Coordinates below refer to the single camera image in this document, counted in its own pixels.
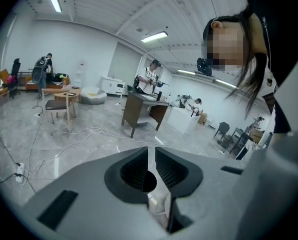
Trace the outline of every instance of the marble floor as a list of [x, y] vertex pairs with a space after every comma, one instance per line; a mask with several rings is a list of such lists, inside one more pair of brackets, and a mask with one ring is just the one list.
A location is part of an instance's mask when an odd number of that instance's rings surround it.
[[[104, 104], [100, 105], [77, 104], [77, 118], [72, 119], [73, 133], [90, 127], [103, 127], [117, 137], [96, 134], [99, 133], [97, 129], [85, 130], [79, 134], [63, 134], [59, 131], [55, 132], [48, 123], [42, 123], [39, 128], [42, 118], [34, 115], [39, 113], [41, 108], [32, 109], [37, 103], [37, 93], [21, 92], [20, 95], [0, 107], [0, 136], [15, 162], [25, 163], [26, 169], [28, 169], [28, 158], [31, 153], [29, 171], [32, 173], [36, 172], [43, 159], [53, 158], [62, 151], [58, 158], [43, 162], [35, 175], [29, 175], [29, 181], [35, 191], [39, 191], [66, 171], [83, 162], [148, 146], [149, 170], [158, 179], [157, 187], [151, 195], [158, 202], [162, 202], [168, 191], [155, 169], [154, 148], [160, 146], [159, 144], [171, 145], [168, 147], [199, 156], [232, 159], [228, 153], [219, 151], [214, 144], [214, 130], [197, 124], [189, 134], [181, 134], [168, 125], [167, 117], [171, 107], [169, 107], [158, 131], [155, 131], [156, 123], [149, 122], [135, 130], [133, 140], [126, 139], [130, 137], [131, 127], [127, 122], [121, 126], [122, 109], [125, 102], [125, 97], [120, 99], [110, 96]], [[66, 120], [63, 115], [59, 115], [59, 118], [55, 118], [54, 121], [56, 129], [67, 132]], [[16, 165], [12, 163], [0, 141], [0, 181], [15, 172]], [[24, 205], [34, 195], [34, 191], [28, 183], [20, 186], [14, 177], [0, 184], [0, 189], [7, 199], [19, 205]]]

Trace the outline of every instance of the gray bean bag chair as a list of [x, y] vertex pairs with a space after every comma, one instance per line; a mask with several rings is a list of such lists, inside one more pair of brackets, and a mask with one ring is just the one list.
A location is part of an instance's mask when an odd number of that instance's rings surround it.
[[102, 104], [107, 99], [107, 94], [97, 87], [84, 87], [81, 90], [81, 103], [97, 105]]

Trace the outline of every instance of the round black hole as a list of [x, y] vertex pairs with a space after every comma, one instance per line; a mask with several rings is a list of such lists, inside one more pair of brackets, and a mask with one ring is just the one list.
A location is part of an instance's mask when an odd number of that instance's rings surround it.
[[153, 173], [147, 170], [144, 176], [143, 192], [148, 194], [149, 192], [152, 192], [156, 186], [157, 179], [155, 178]]

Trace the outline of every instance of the white ceiling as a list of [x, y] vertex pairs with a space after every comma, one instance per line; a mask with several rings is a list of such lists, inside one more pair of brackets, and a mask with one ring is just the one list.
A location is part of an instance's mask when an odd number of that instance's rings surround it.
[[[37, 20], [69, 21], [106, 31], [147, 51], [175, 73], [196, 70], [203, 30], [211, 18], [239, 13], [247, 4], [247, 0], [59, 0], [62, 13], [57, 13], [50, 0], [26, 1]], [[141, 41], [160, 31], [168, 36]], [[226, 70], [213, 75], [236, 83], [238, 69]]]

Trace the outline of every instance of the zipper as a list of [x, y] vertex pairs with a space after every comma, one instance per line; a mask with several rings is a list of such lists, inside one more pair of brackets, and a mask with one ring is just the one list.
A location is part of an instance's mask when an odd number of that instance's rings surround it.
[[264, 25], [265, 31], [267, 33], [267, 38], [268, 38], [268, 43], [269, 43], [270, 72], [272, 72], [272, 68], [271, 68], [271, 45], [270, 45], [270, 38], [269, 38], [269, 32], [268, 32], [268, 24], [267, 24], [267, 19], [265, 17], [263, 17], [262, 20], [263, 20], [263, 25]]

